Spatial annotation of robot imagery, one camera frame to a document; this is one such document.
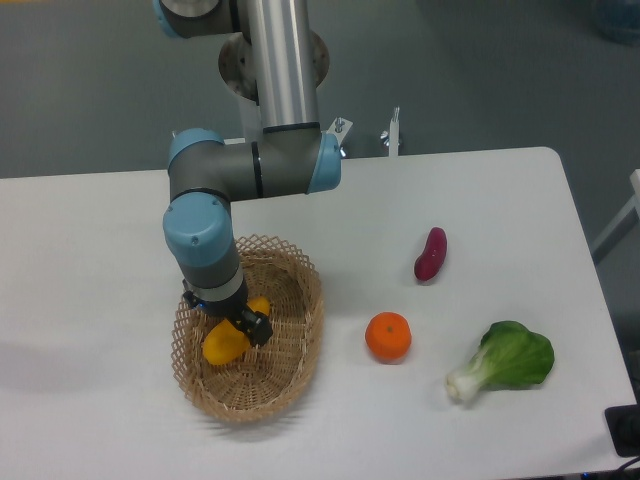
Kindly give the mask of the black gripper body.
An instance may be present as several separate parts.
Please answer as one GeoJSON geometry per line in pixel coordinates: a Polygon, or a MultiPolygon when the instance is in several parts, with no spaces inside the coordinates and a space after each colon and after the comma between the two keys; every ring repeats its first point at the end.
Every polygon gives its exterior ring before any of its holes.
{"type": "Polygon", "coordinates": [[[206,307],[201,311],[206,315],[226,318],[232,324],[243,324],[245,322],[243,311],[246,309],[248,301],[246,292],[236,292],[231,297],[221,301],[203,301],[206,303],[206,307]]]}

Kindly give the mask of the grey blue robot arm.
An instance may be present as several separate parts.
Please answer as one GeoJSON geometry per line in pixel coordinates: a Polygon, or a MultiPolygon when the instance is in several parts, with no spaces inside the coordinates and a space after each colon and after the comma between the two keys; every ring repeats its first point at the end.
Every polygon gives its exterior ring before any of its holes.
{"type": "Polygon", "coordinates": [[[183,273],[189,306],[228,319],[252,345],[262,346],[273,330],[268,317],[248,305],[231,205],[332,190],[341,180],[339,141],[319,122],[307,4],[156,1],[153,7],[169,36],[238,33],[250,46],[262,135],[229,145],[210,130],[178,133],[168,158],[170,203],[163,231],[183,273]]]}

